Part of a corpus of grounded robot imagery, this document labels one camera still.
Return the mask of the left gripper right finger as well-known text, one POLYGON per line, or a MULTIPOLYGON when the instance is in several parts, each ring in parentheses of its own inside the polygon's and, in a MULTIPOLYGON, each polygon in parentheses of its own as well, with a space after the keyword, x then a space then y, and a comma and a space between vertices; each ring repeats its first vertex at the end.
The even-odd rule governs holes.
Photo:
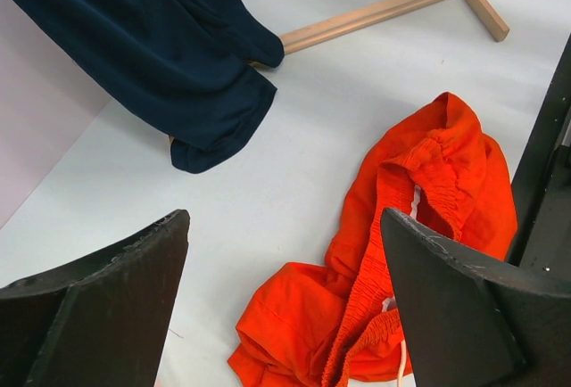
POLYGON ((401 211, 381 216, 418 386, 568 386, 570 283, 517 268, 401 211))

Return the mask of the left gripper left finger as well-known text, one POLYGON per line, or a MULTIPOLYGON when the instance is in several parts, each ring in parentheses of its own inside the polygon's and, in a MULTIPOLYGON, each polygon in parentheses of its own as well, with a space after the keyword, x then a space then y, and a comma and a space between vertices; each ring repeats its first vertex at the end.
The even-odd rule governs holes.
POLYGON ((188 250, 175 210, 1 290, 3 386, 153 386, 188 250))

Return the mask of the orange shorts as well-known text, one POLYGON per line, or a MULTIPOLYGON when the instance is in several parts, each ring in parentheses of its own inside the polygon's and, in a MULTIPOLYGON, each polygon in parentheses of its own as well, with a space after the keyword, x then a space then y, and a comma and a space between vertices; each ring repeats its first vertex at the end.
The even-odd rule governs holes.
POLYGON ((381 237, 386 208, 496 259, 517 231, 501 148, 465 102, 439 95, 368 152, 324 264, 289 262, 252 296, 228 361, 242 385, 345 386, 411 373, 381 237))

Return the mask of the navy blue shorts hanging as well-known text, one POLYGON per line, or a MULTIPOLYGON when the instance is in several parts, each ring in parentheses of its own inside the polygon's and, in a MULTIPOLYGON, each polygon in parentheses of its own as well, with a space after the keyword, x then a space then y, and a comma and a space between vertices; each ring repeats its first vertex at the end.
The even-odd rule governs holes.
POLYGON ((242 0, 13 0, 128 111, 170 137, 173 166, 203 173, 240 152, 285 56, 242 0))

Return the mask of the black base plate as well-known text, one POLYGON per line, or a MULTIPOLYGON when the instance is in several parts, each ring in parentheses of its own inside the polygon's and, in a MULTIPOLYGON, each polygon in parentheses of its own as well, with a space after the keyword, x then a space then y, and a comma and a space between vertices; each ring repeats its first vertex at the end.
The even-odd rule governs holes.
POLYGON ((512 191, 518 231, 507 262, 570 278, 570 44, 528 138, 512 191))

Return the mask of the wooden clothes rack frame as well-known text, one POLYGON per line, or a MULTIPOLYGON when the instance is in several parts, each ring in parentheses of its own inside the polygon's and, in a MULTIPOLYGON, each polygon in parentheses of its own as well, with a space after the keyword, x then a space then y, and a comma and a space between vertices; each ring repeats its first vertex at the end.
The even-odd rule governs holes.
MULTIPOLYGON (((280 39, 285 53, 293 54, 441 1, 444 0, 382 0, 291 31, 280 39)), ((496 41, 505 40, 509 34, 509 26, 488 0, 465 1, 496 41)))

